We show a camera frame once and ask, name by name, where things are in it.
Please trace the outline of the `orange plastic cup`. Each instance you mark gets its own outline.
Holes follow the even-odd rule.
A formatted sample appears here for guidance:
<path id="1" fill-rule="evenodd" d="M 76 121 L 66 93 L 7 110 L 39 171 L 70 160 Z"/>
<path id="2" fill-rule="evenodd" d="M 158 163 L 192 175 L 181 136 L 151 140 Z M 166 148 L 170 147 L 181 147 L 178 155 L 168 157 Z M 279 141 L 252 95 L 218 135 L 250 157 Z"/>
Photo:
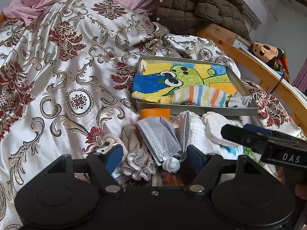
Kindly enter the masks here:
<path id="1" fill-rule="evenodd" d="M 170 112 L 169 108 L 145 108 L 140 110 L 140 117 L 141 119 L 146 117 L 163 117 L 169 121 Z"/>

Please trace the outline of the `striped sock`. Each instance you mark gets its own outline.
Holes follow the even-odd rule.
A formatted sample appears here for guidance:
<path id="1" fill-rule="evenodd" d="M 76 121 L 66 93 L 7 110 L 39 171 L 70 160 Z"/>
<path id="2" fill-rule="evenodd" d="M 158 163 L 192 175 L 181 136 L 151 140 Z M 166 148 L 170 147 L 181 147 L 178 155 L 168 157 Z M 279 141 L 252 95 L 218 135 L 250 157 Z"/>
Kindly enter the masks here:
<path id="1" fill-rule="evenodd" d="M 202 107 L 225 107 L 227 93 L 205 85 L 194 85 L 174 91 L 173 104 Z"/>

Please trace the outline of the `floral satin bedspread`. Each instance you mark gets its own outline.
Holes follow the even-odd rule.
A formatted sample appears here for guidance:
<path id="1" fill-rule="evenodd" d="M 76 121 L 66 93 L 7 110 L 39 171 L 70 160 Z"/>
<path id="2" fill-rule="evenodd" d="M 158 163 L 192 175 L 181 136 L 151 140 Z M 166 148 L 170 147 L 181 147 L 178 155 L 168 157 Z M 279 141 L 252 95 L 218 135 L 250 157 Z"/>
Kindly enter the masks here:
<path id="1" fill-rule="evenodd" d="M 212 40 L 171 34 L 114 0 L 60 0 L 30 24 L 1 24 L 1 229 L 22 227 L 16 194 L 52 161 L 101 149 L 136 123 L 133 80 L 147 56 L 239 73 Z"/>

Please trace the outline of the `grey tray with cartoon drawing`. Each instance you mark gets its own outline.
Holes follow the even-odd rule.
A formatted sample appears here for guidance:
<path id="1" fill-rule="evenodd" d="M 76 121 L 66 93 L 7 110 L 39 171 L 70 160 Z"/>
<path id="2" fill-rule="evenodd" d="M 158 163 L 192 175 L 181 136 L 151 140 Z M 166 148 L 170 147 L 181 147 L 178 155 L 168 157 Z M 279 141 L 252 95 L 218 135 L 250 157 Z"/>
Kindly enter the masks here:
<path id="1" fill-rule="evenodd" d="M 202 107 L 187 104 L 173 104 L 174 91 L 205 85 L 227 93 L 225 107 Z M 142 57 L 134 77 L 132 97 L 137 109 L 169 108 L 171 114 L 178 115 L 189 110 L 198 115 L 213 111 L 224 116 L 253 116 L 257 114 L 257 104 L 252 102 L 247 108 L 229 108 L 230 95 L 239 92 L 251 95 L 236 73 L 226 64 L 195 61 L 170 57 Z"/>

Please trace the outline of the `plush doll with tan face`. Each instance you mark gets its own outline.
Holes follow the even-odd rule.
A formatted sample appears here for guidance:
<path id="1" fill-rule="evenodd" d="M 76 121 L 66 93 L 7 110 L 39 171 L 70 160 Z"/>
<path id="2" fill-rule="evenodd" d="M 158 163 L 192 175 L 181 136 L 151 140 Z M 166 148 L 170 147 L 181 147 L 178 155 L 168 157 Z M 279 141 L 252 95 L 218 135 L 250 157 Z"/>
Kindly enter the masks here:
<path id="1" fill-rule="evenodd" d="M 271 69 L 278 72 L 280 75 L 284 75 L 284 79 L 287 82 L 291 82 L 288 61 L 284 50 L 258 42 L 253 42 L 250 46 L 250 50 L 254 56 Z"/>

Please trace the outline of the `brown quilted jacket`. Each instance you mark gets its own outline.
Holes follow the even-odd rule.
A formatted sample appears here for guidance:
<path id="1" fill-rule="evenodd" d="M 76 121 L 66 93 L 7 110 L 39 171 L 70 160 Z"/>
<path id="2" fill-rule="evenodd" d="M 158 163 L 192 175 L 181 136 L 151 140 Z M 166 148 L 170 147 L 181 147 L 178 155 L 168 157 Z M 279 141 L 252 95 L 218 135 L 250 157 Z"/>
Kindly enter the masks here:
<path id="1" fill-rule="evenodd" d="M 173 34 L 196 35 L 213 23 L 250 40 L 242 0 L 157 0 L 150 18 Z"/>

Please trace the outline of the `wooden bed frame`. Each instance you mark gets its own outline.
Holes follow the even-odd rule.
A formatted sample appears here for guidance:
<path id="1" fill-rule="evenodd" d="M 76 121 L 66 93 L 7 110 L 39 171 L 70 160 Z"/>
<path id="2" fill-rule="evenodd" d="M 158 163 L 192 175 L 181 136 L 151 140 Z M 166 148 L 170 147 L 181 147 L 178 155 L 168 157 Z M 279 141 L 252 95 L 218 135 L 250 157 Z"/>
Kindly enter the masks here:
<path id="1" fill-rule="evenodd" d="M 202 30 L 200 36 L 175 35 L 146 15 L 125 10 L 103 16 L 91 8 L 54 8 L 25 25 L 1 24 L 1 141 L 17 139 L 35 127 L 60 137 L 59 122 L 88 141 L 101 132 L 119 134 L 137 118 L 132 83 L 141 57 L 187 57 L 226 64 L 235 73 L 243 65 L 275 88 L 292 113 L 272 117 L 269 125 L 293 121 L 306 130 L 306 103 L 288 83 L 252 55 Z"/>

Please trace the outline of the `white air conditioner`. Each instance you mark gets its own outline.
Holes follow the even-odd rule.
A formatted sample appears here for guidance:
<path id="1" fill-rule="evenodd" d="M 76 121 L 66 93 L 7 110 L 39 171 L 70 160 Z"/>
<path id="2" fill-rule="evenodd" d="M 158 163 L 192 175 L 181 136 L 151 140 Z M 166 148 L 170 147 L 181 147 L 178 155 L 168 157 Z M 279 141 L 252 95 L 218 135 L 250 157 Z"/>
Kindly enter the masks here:
<path id="1" fill-rule="evenodd" d="M 256 24 L 265 24 L 267 11 L 264 0 L 242 0 L 245 14 Z"/>

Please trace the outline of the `grey white sock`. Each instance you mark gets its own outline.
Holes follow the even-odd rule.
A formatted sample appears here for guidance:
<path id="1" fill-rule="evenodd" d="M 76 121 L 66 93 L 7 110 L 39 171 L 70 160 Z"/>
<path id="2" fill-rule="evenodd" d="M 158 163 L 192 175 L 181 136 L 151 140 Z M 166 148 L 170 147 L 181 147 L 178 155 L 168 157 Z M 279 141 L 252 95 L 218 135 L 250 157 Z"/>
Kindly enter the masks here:
<path id="1" fill-rule="evenodd" d="M 229 108 L 247 108 L 252 102 L 252 96 L 242 96 L 239 92 L 230 95 L 227 106 Z"/>

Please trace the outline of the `grey face mask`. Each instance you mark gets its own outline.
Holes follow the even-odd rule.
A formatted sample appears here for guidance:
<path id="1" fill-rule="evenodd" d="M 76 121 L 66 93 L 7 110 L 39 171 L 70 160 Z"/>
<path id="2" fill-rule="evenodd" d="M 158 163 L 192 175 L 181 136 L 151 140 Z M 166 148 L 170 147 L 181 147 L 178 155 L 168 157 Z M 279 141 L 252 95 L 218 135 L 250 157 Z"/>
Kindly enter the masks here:
<path id="1" fill-rule="evenodd" d="M 146 117 L 137 123 L 138 130 L 158 166 L 171 158 L 183 160 L 184 151 L 173 125 L 164 117 Z"/>

